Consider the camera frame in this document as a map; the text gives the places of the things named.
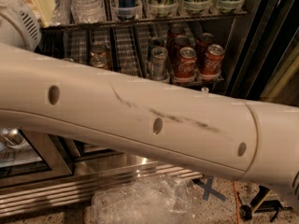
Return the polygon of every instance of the metal shelf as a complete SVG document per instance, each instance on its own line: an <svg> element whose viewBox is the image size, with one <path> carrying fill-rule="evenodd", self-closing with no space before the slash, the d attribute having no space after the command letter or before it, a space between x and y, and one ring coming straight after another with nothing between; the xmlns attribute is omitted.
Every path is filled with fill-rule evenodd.
<svg viewBox="0 0 299 224"><path fill-rule="evenodd" d="M239 12L238 14L231 14L231 15L208 14L208 15L204 15L204 16L193 16L193 17L177 16L177 17L172 17L172 18L140 19L140 20L134 20L134 21L103 21L103 22L89 23L89 24L84 23L84 24L51 26L48 28L42 28L42 31L89 30L89 29L96 29L99 27L122 27L122 26L134 26L134 25L144 25L144 24L156 24L157 22L212 21L212 20L219 20L219 19L243 17L246 14L247 14L247 11L242 11L242 12Z"/></svg>

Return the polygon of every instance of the refrigerator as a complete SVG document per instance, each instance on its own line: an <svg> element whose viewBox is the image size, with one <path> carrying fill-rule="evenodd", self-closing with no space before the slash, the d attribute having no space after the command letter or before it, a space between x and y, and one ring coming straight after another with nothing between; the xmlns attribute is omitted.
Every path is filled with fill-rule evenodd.
<svg viewBox="0 0 299 224"><path fill-rule="evenodd" d="M201 33L214 35L215 43L225 50L221 74L206 81L195 69L191 80L179 82L171 66L167 66L165 79L156 82L299 106L298 0L245 0L242 8L228 14L208 10L191 16L175 10L163 18L149 15L150 7L138 0L142 8L129 21L121 21L115 15L111 1L103 0L103 21L78 23L71 15L71 1L60 0L57 8L63 12L56 15L62 16L61 20L42 29L36 52L91 65L92 46L101 42L108 49L112 71L150 79L149 38L159 36L166 41L170 26L178 23L184 27L192 47ZM141 176L168 174L193 180L205 175L111 150L105 144L85 144L46 133L14 132L26 147L8 150L9 140L4 139L2 130L0 217L88 201L98 190L118 187ZM43 150L45 144L51 151Z"/></svg>

